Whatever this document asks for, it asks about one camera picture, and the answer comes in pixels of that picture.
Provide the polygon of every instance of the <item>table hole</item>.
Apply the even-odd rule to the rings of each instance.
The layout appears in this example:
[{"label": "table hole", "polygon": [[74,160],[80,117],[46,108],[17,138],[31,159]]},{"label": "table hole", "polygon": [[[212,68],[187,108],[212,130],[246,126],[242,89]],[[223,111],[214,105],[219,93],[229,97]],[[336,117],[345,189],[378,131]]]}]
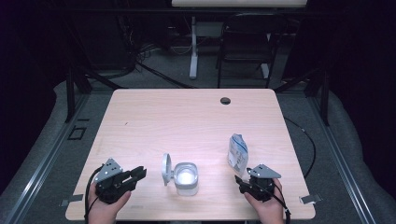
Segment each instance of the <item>table hole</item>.
[{"label": "table hole", "polygon": [[222,105],[229,105],[231,100],[228,97],[223,97],[223,98],[220,99],[220,102],[221,102]]}]

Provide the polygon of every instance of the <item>open lid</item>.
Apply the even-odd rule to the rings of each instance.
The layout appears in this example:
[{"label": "open lid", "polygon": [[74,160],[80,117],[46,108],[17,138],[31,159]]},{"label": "open lid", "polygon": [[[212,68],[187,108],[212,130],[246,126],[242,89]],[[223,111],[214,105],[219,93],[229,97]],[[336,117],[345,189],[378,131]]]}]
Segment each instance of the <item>open lid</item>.
[{"label": "open lid", "polygon": [[168,185],[172,178],[172,161],[171,156],[168,153],[163,154],[163,183],[165,186]]}]

